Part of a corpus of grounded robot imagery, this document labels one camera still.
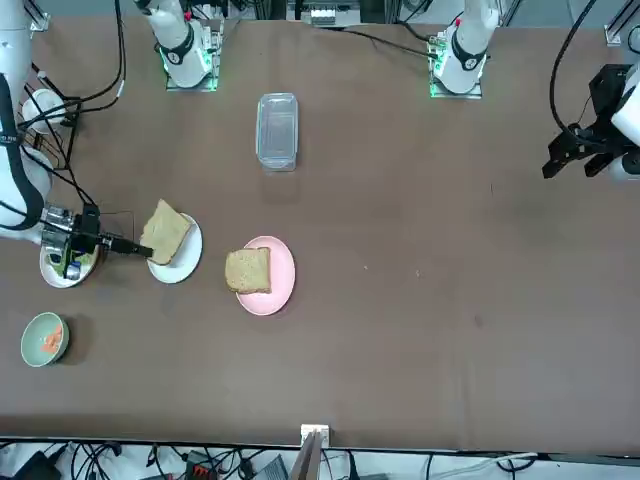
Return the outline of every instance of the metal bracket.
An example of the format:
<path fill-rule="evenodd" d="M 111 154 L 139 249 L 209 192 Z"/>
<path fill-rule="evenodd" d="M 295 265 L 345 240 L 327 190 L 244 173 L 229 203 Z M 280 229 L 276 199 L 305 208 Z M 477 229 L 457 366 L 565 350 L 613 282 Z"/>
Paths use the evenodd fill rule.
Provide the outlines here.
<path fill-rule="evenodd" d="M 604 26 L 604 38 L 607 40 L 607 47 L 619 47 L 622 45 L 620 33 L 613 33 L 609 29 L 609 25 Z"/>
<path fill-rule="evenodd" d="M 24 9 L 31 17 L 32 32 L 46 32 L 49 29 L 51 15 L 42 10 L 34 0 L 25 0 Z"/>
<path fill-rule="evenodd" d="M 300 445 L 304 445 L 304 441 L 313 432 L 319 432 L 322 437 L 322 448 L 329 448 L 329 425 L 312 425 L 303 423 L 300 425 Z"/>
<path fill-rule="evenodd" d="M 640 0 L 627 0 L 622 8 L 613 16 L 611 21 L 604 26 L 604 37 L 608 47 L 619 47 L 622 45 L 620 32 L 633 20 L 638 10 L 640 10 Z"/>

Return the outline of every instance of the white cable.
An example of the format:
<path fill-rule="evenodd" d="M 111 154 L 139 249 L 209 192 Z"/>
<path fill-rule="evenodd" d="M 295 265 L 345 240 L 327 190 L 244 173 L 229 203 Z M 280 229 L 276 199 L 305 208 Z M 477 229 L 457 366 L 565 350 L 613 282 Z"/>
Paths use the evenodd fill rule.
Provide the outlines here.
<path fill-rule="evenodd" d="M 484 467 L 491 465 L 497 462 L 506 462 L 507 460 L 521 460 L 528 458 L 536 458 L 538 456 L 537 453 L 529 452 L 529 453 L 516 453 L 514 455 L 505 455 L 504 457 L 497 458 L 487 458 L 482 462 L 478 462 L 475 465 L 471 465 L 470 467 L 458 468 L 457 470 L 449 470 L 448 472 L 436 473 L 434 475 L 429 476 L 429 480 L 442 480 L 443 478 L 453 477 L 454 475 L 462 475 L 464 473 L 471 473 L 477 470 L 482 470 Z"/>

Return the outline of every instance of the plate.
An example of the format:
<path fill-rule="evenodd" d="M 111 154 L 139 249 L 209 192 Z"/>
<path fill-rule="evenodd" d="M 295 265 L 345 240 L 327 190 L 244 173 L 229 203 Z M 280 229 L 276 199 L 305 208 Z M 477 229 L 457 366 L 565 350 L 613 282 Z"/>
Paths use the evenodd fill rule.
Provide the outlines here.
<path fill-rule="evenodd" d="M 198 223 L 186 213 L 181 214 L 191 222 L 191 228 L 169 265 L 158 265 L 147 260 L 151 274 L 162 283 L 179 283 L 186 280 L 198 266 L 202 256 L 202 231 Z"/>
<path fill-rule="evenodd" d="M 88 264 L 80 265 L 80 278 L 78 280 L 69 280 L 67 278 L 62 278 L 57 272 L 53 269 L 51 264 L 49 263 L 47 257 L 49 254 L 46 252 L 45 248 L 40 248 L 40 273 L 42 273 L 42 278 L 55 288 L 69 288 L 73 287 L 84 281 L 85 278 L 89 276 L 93 269 L 96 267 L 96 263 L 98 257 L 100 255 L 100 247 L 96 247 L 93 253 L 93 261 Z"/>
<path fill-rule="evenodd" d="M 271 293 L 236 293 L 240 305 L 254 315 L 272 315 L 284 307 L 296 283 L 296 265 L 293 255 L 282 240 L 264 236 L 251 240 L 244 248 L 268 247 L 270 252 Z"/>

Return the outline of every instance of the pink plate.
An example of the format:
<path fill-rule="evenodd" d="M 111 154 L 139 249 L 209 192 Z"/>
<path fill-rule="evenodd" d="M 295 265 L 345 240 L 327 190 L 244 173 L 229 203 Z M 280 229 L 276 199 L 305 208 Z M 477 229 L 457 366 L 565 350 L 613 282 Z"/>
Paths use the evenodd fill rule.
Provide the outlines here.
<path fill-rule="evenodd" d="M 271 249 L 271 293 L 239 295 L 240 305 L 254 315 L 272 315 L 285 306 L 296 283 L 296 265 L 287 246 L 276 237 L 258 237 L 244 248 L 269 247 Z"/>

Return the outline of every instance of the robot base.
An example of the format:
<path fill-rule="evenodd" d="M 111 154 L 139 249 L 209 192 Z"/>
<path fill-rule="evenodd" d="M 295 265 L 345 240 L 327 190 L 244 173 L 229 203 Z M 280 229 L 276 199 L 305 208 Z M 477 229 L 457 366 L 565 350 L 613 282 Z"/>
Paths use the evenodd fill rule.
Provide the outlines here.
<path fill-rule="evenodd" d="M 471 91 L 458 94 L 453 93 L 442 84 L 442 82 L 436 77 L 435 70 L 442 65 L 442 58 L 447 53 L 448 41 L 446 38 L 446 32 L 439 32 L 438 36 L 427 44 L 429 53 L 435 53 L 438 55 L 438 60 L 429 58 L 429 96 L 431 98 L 471 98 L 479 100 L 482 98 L 482 85 L 480 80 L 476 83 L 476 86 Z"/>
<path fill-rule="evenodd" d="M 168 74 L 165 59 L 160 55 L 164 64 L 164 71 L 167 72 L 166 88 L 168 92 L 215 92 L 218 89 L 218 79 L 220 78 L 220 53 L 222 51 L 222 38 L 224 33 L 224 19 L 220 21 L 220 29 L 212 31 L 206 25 L 202 27 L 204 33 L 205 52 L 202 61 L 212 65 L 211 73 L 202 79 L 200 83 L 190 88 L 183 88 L 176 85 Z"/>

